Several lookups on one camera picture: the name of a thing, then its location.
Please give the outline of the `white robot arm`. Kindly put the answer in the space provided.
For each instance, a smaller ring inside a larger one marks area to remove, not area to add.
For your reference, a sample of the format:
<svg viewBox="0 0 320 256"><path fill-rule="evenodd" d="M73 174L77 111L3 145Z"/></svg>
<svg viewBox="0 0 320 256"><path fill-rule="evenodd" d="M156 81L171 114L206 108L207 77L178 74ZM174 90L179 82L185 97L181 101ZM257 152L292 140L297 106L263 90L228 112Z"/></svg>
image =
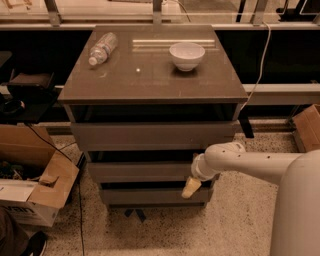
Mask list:
<svg viewBox="0 0 320 256"><path fill-rule="evenodd" d="M270 256L320 256L320 150L248 152L238 142L214 144L194 157L182 197L225 171L238 171L278 186Z"/></svg>

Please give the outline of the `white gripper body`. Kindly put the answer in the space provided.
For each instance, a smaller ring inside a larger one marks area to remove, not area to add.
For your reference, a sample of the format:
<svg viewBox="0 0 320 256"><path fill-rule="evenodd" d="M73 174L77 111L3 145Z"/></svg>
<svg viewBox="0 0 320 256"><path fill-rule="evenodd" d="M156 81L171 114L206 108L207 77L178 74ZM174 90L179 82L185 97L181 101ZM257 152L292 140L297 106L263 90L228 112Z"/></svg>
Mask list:
<svg viewBox="0 0 320 256"><path fill-rule="evenodd" d="M219 172L207 164L204 154L199 154L193 159L191 174L200 181L208 181L212 180Z"/></svg>

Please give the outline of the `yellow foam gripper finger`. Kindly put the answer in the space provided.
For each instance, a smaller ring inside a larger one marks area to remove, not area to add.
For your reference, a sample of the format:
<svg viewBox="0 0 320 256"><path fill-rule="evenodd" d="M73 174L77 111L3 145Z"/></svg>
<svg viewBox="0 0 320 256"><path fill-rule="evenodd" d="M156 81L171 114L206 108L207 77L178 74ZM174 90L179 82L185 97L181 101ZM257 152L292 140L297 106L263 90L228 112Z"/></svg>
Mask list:
<svg viewBox="0 0 320 256"><path fill-rule="evenodd" d="M200 180L193 177L189 177L186 181L185 187L183 188L182 197L184 199L189 199L200 187Z"/></svg>

